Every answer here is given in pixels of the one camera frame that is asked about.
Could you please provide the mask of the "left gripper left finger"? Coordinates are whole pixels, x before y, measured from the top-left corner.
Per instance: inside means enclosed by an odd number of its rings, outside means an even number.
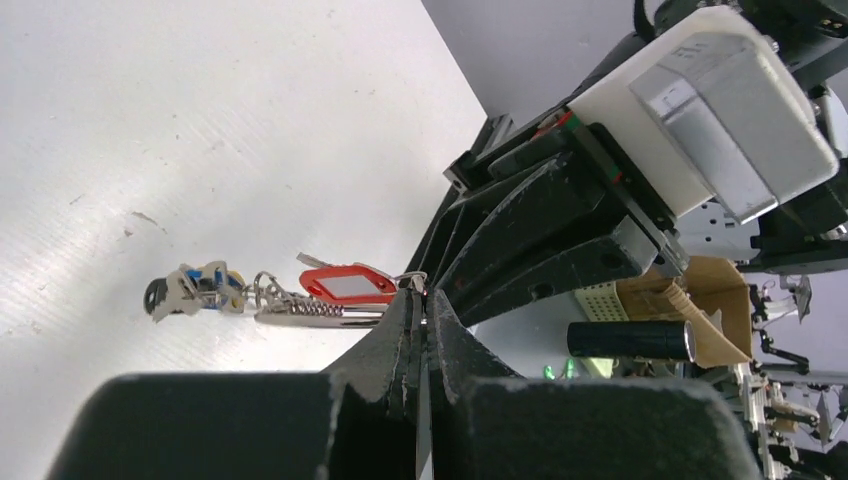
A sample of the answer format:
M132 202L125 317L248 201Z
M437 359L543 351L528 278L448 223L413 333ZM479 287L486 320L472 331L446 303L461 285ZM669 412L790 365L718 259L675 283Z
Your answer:
M85 402L52 479L416 479L422 297L317 373L128 374Z

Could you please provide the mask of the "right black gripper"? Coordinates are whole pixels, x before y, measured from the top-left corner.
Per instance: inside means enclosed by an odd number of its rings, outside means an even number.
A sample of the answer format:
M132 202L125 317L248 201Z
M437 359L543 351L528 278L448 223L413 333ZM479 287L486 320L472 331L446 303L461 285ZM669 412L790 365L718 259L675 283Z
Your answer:
M601 124L547 113L487 121L445 170L442 275L465 326L537 300L638 277L682 274L677 215Z

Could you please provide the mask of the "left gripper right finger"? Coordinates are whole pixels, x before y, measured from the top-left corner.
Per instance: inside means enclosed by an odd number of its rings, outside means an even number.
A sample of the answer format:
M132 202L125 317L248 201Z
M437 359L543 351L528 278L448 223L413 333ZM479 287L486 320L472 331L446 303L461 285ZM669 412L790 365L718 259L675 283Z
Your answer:
M438 479L755 479L742 427L708 384L547 381L482 345L446 295L428 298Z

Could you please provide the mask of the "keyring with keys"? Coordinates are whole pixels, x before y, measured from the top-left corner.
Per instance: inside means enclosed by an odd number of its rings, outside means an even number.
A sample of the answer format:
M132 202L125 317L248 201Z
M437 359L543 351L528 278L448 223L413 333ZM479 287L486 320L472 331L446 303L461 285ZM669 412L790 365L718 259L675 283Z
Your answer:
M260 271L247 281L222 260L202 267L182 264L176 270L183 271L191 282L194 306L184 314L172 315L195 315L202 310L210 310L230 316L251 314L256 322L267 325L366 329L380 323L391 303L332 305L312 297L303 288L300 292L284 288L278 278L268 271ZM402 286L421 293L426 291L428 274L423 271L409 271L392 277L397 281L398 292Z

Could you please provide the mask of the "red tag key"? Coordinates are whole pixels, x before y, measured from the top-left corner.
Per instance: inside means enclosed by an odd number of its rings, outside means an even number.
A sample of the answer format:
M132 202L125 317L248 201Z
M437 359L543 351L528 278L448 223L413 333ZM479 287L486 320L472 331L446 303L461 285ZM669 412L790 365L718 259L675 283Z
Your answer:
M307 266L299 276L301 287L332 305L387 305L398 292L392 276L365 264L330 264L304 253L297 260Z

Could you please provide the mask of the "black fob key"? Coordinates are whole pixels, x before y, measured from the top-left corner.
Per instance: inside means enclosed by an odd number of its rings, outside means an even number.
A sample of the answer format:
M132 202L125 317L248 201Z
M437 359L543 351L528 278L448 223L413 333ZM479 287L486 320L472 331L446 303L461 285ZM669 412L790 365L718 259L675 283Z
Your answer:
M154 279L145 290L143 305L154 323L172 314L184 314L194 306L191 282L181 270Z

